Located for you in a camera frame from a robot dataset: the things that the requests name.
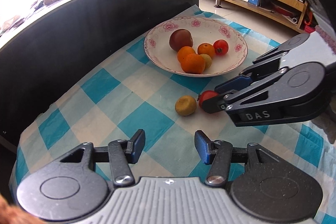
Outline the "black coffee table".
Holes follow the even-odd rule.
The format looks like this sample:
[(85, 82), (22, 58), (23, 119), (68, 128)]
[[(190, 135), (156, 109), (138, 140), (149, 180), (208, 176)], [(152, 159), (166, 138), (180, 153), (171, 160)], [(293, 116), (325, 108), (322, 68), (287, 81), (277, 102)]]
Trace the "black coffee table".
[(1, 37), (1, 145), (112, 53), (198, 0), (60, 0)]

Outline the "white floral plate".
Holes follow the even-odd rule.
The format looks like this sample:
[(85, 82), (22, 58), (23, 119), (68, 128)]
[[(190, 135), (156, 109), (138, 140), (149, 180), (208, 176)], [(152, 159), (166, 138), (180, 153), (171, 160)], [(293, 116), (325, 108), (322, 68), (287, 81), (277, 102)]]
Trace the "white floral plate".
[[(228, 52), (215, 56), (212, 65), (201, 74), (186, 73), (178, 61), (177, 52), (169, 45), (173, 32), (182, 29), (190, 33), (194, 51), (203, 43), (213, 44), (222, 39), (228, 43)], [(223, 75), (242, 65), (248, 55), (246, 41), (231, 26), (216, 19), (197, 16), (181, 16), (155, 26), (144, 39), (143, 48), (149, 60), (157, 67), (188, 77)]]

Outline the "dark red plum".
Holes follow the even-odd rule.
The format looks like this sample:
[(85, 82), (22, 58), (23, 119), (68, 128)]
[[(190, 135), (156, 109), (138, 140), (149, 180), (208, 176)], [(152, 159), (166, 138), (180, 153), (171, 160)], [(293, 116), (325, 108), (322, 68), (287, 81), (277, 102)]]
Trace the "dark red plum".
[(193, 46), (193, 38), (191, 33), (186, 29), (174, 31), (169, 38), (169, 46), (172, 50), (178, 52), (182, 47)]

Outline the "blue white checkered tablecloth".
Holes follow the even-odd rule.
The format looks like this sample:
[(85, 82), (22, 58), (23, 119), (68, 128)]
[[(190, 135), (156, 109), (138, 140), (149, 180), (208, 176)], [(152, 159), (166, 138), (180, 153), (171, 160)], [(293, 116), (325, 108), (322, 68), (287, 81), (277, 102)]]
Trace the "blue white checkered tablecloth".
[(124, 46), (66, 92), (22, 134), (11, 186), (84, 141), (107, 145), (130, 137), (137, 129), (146, 133), (139, 162), (131, 166), (137, 180), (147, 176), (205, 178), (194, 147), (194, 132), (234, 145), (259, 141), (266, 148), (313, 176), (322, 186), (318, 223), (335, 223), (335, 145), (310, 122), (277, 126), (235, 127), (221, 112), (197, 110), (180, 117), (175, 101), (197, 96), (224, 77), (190, 78), (157, 68), (145, 55), (144, 37)]

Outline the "orange mandarin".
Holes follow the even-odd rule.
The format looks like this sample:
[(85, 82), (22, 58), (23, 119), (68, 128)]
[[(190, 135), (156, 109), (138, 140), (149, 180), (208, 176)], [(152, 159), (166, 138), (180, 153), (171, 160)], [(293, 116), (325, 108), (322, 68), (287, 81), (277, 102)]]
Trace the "orange mandarin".
[(202, 74), (205, 70), (206, 62), (201, 55), (191, 53), (182, 60), (181, 68), (185, 73)]
[(198, 46), (197, 52), (198, 52), (199, 55), (201, 55), (201, 54), (207, 54), (212, 59), (216, 56), (215, 48), (210, 43), (201, 43)]
[(194, 54), (194, 53), (195, 53), (195, 50), (193, 49), (193, 47), (184, 46), (178, 51), (177, 59), (181, 63), (187, 55)]

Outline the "large red tomato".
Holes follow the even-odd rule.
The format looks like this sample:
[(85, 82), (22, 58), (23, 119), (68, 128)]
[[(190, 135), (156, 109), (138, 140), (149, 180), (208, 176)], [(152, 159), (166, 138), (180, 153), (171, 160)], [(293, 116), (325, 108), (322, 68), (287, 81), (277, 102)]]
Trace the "large red tomato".
[(198, 102), (199, 102), (199, 107), (202, 108), (202, 104), (205, 100), (208, 100), (210, 98), (218, 96), (219, 93), (212, 91), (212, 90), (207, 90), (204, 91), (203, 93), (198, 95)]

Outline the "brown kiwi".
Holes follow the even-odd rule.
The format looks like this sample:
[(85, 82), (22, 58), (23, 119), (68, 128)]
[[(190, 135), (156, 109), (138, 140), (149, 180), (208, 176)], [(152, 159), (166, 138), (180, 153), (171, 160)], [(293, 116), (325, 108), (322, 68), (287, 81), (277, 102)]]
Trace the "brown kiwi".
[(192, 96), (182, 96), (175, 103), (175, 111), (180, 116), (189, 116), (197, 109), (197, 102)]
[(209, 69), (213, 63), (212, 58), (208, 54), (205, 54), (205, 53), (200, 54), (200, 56), (205, 61), (205, 70)]

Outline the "small red tomato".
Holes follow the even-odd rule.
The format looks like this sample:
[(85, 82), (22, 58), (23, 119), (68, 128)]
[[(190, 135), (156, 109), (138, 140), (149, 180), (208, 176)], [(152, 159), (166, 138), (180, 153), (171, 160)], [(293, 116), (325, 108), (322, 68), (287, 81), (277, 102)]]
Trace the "small red tomato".
[(227, 54), (229, 50), (229, 45), (226, 40), (219, 39), (213, 43), (213, 47), (215, 49), (215, 53), (218, 56), (224, 56)]

